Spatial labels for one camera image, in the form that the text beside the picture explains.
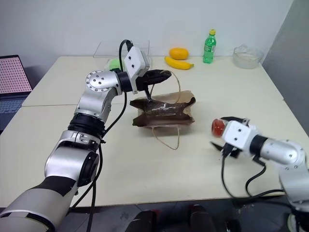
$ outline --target white table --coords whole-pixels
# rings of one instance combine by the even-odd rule
[[[109,58],[60,57],[33,92],[24,101],[23,106],[38,105],[74,105],[77,104],[85,89],[85,77],[93,70],[103,70]],[[216,57],[212,64],[204,64],[201,57],[190,57],[194,63],[190,70],[177,70],[168,66],[164,57],[152,58],[152,69],[173,71],[180,80],[183,90],[191,90],[197,101],[207,101],[219,94],[226,99],[246,98],[249,101],[264,95],[272,100],[282,100],[262,66],[245,70],[236,67],[231,57]],[[174,77],[154,87],[153,94],[170,93],[178,90]],[[128,100],[145,96],[128,93]],[[113,103],[123,103],[123,95]]]
[[[0,136],[0,207],[43,181],[45,161],[68,126],[74,108],[75,105],[31,106],[17,112]],[[121,104],[112,105],[107,124],[121,109]],[[209,143],[222,143],[210,132],[211,122],[217,117],[249,117],[264,135],[297,141],[309,151],[309,139],[284,101],[260,97],[252,102],[218,95],[197,100],[192,114],[196,121],[181,130],[180,147],[174,151],[159,143],[149,129],[131,126],[137,110],[128,106],[123,118],[105,137],[96,205],[228,197],[220,180],[220,154]],[[158,136],[169,144],[176,143],[176,132],[158,132]],[[245,181],[260,170],[249,158],[228,158],[227,185],[235,195],[245,196]],[[278,187],[278,173],[269,163],[266,173],[253,181],[250,190],[255,194]],[[90,204],[88,194],[80,206]]]
[[[26,99],[0,136],[0,207],[43,181],[45,161],[73,116],[85,76],[92,70],[102,70],[106,61],[60,57]],[[181,130],[180,147],[174,151],[159,143],[149,129],[131,126],[137,109],[128,106],[105,137],[96,205],[228,197],[220,180],[220,154],[209,143],[222,144],[210,132],[214,118],[248,117],[265,136],[297,141],[309,151],[308,136],[261,66],[243,70],[234,66],[230,57],[218,57],[211,65],[192,57],[194,68],[180,71],[168,67],[163,57],[152,61],[153,68],[173,70],[182,89],[194,93],[197,102],[192,114],[196,121]],[[176,81],[170,78],[160,88],[155,87],[154,94],[176,90]],[[128,98],[143,95],[129,94]],[[122,102],[123,96],[112,102],[107,125],[120,113]],[[175,131],[157,134],[169,144],[176,144]],[[245,181],[260,170],[249,158],[228,159],[228,187],[235,195],[245,196]],[[267,172],[252,183],[251,192],[278,187],[278,173],[269,164]],[[80,206],[90,203],[91,194]]]

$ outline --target clear acrylic box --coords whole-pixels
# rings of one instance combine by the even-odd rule
[[[104,70],[109,70],[109,63],[113,59],[118,59],[119,55],[119,46],[122,40],[103,40],[99,43],[95,53],[93,54],[93,58],[101,58],[108,57],[108,61],[104,65]],[[141,40],[141,39],[133,39],[131,40],[135,47],[138,47],[148,58],[149,65],[151,69],[151,58],[150,58],[150,41],[149,40]],[[126,45],[123,45],[121,52],[122,61],[127,55]]]

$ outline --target clear plastic container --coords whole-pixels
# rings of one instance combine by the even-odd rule
[[[147,39],[130,39],[134,46],[138,47],[148,58],[149,61],[149,65],[151,69],[152,66],[152,62],[151,62],[151,58],[150,58],[150,41]],[[106,64],[100,64],[98,62],[98,67],[100,69],[104,69],[105,71],[110,69],[110,63],[115,60],[118,59],[118,53],[119,53],[119,45],[121,43],[122,40],[103,40],[99,43],[95,53],[93,54],[93,58],[101,58],[101,57],[109,57],[108,61]],[[126,49],[126,45],[123,46],[122,48],[122,60],[125,59],[127,55],[127,49]]]
[[[239,47],[235,47],[233,62],[237,67],[242,69],[254,69],[259,65],[259,62],[263,56],[263,52],[257,49],[249,48],[247,45],[242,44]]]

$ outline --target soda bottle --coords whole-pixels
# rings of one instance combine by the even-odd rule
[[[215,34],[216,30],[211,29],[209,31],[209,36],[205,40],[203,62],[207,64],[211,64],[213,61],[213,53],[217,44],[216,38],[214,37]]]

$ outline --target cable connector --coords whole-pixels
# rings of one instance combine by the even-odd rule
[[[252,161],[256,162],[257,164],[259,164],[259,165],[261,165],[261,166],[263,166],[263,167],[266,165],[264,162],[262,162],[262,161],[260,160],[260,156],[258,156],[258,155],[255,155],[255,156],[253,157]]]
[[[223,149],[221,150],[221,154],[223,157],[228,157],[232,151],[233,151],[234,147],[231,144],[224,144]]]
[[[130,40],[126,40],[127,51],[129,52],[133,47],[133,43]]]

